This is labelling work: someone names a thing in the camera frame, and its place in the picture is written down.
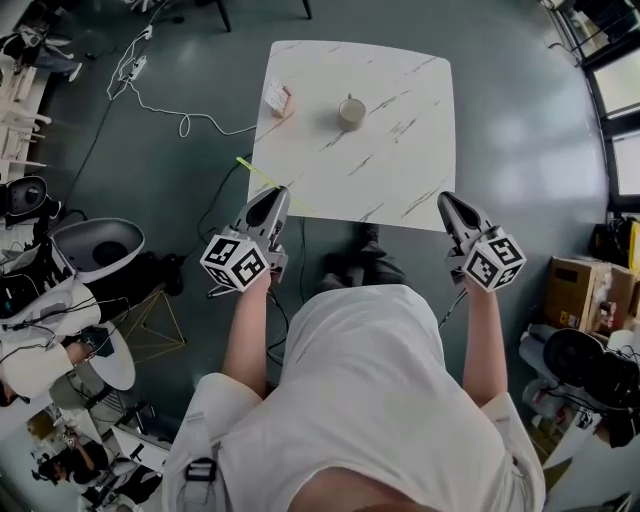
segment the cup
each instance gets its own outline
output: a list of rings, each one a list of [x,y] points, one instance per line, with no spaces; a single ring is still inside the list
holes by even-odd
[[[364,103],[349,94],[338,107],[338,124],[345,132],[352,132],[362,126],[366,115],[367,107]]]

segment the buckle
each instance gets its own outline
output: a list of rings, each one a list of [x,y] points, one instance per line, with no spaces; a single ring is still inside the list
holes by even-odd
[[[216,479],[218,464],[206,457],[194,460],[185,469],[187,482],[213,482]]]

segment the concrete floor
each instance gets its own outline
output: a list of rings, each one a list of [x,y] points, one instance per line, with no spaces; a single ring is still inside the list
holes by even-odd
[[[606,209],[607,181],[593,107],[582,73],[561,49],[547,50],[553,27],[534,0],[312,0],[313,21],[300,0],[231,0],[234,31],[227,34],[215,4],[195,9],[174,2],[158,19],[181,14],[181,25],[156,26],[145,49],[148,63],[136,82],[145,102],[165,109],[213,115],[226,130],[255,122],[271,43],[280,39],[354,41],[424,52],[448,59],[456,110],[456,191],[482,205],[513,234],[529,262],[500,293],[511,386],[529,377],[516,351],[522,329],[540,304],[552,254],[586,249]],[[123,50],[146,24],[113,0],[83,2],[65,21],[77,55]],[[120,53],[89,63],[79,79],[60,83],[48,113],[54,124],[39,144],[39,160],[54,197],[64,197],[108,105],[105,89]],[[70,206],[90,217],[118,216],[137,223],[146,249],[186,253],[197,242],[196,223],[238,155],[251,151],[253,133],[223,137],[206,121],[178,137],[179,119],[141,110],[132,93],[113,104]],[[223,226],[244,204],[249,176],[239,169],[207,225]],[[349,223],[306,223],[309,293],[327,252],[351,239]],[[381,242],[402,264],[437,317],[457,294],[444,256],[445,234],[383,227]],[[300,307],[300,221],[286,225],[290,254],[276,290],[290,316]],[[201,246],[194,256],[199,256]],[[138,365],[137,390],[158,410],[181,415],[198,379],[220,368],[235,297],[205,299],[212,281],[197,258],[184,267],[185,291],[173,299],[189,343]],[[448,368],[462,373],[466,304],[442,331]],[[269,311],[269,337],[282,327]],[[277,368],[270,368],[272,375]]]

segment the black shoe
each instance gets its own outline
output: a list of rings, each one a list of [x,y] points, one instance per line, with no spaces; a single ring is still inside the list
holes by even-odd
[[[369,242],[378,243],[378,235],[380,233],[380,226],[378,224],[362,223],[358,229],[363,245],[367,245]]]

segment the power strip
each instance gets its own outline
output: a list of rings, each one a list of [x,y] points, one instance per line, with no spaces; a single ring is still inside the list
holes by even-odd
[[[133,68],[131,69],[131,73],[129,73],[129,81],[133,82],[136,78],[138,78],[140,71],[142,71],[146,63],[147,63],[146,55],[143,55],[133,63]]]

